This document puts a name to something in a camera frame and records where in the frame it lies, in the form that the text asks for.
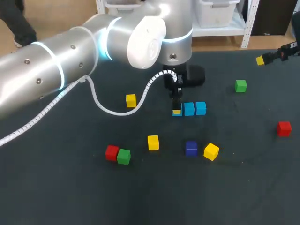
brown floor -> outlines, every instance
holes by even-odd
[[[83,24],[95,14],[95,0],[25,0],[26,17],[38,34],[39,39],[51,37]],[[285,36],[251,37],[248,49],[274,49],[293,42],[290,32]],[[196,37],[194,51],[239,50],[241,36]],[[13,35],[3,21],[0,21],[0,56],[15,50]]]

wooden cabinet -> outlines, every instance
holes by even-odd
[[[260,0],[252,35],[285,35],[297,0]]]

yellow object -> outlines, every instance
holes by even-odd
[[[158,135],[148,136],[149,151],[159,150]]]
[[[217,155],[219,154],[219,147],[216,145],[209,143],[209,145],[204,150],[204,156],[211,161],[214,161]]]
[[[180,115],[181,114],[181,109],[178,110],[173,110],[174,115]]]
[[[264,65],[263,57],[262,56],[257,57],[256,62],[257,62],[257,65],[259,65],[259,66]]]
[[[126,104],[127,104],[127,108],[135,108],[136,107],[135,95],[126,95]]]

white shelf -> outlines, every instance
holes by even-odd
[[[222,28],[200,28],[196,15],[193,17],[193,37],[205,37],[205,36],[244,36],[241,48],[247,48],[251,36],[252,27],[255,21],[255,16],[260,0],[248,0],[248,18],[247,22],[243,20],[241,12],[245,3],[245,0],[241,0],[239,6],[235,9],[232,21],[228,27]],[[96,0],[98,13],[105,13],[104,0]]]
[[[193,37],[205,37],[205,36],[237,36],[244,35],[246,29],[246,23],[243,17],[235,9],[232,20],[228,27],[221,28],[200,28],[196,15],[193,17]]]

person's leg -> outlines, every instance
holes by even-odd
[[[37,40],[34,29],[15,5],[15,0],[0,0],[0,19],[6,23],[20,45],[26,46]]]
[[[24,14],[24,1],[23,0],[15,0],[15,5]]]

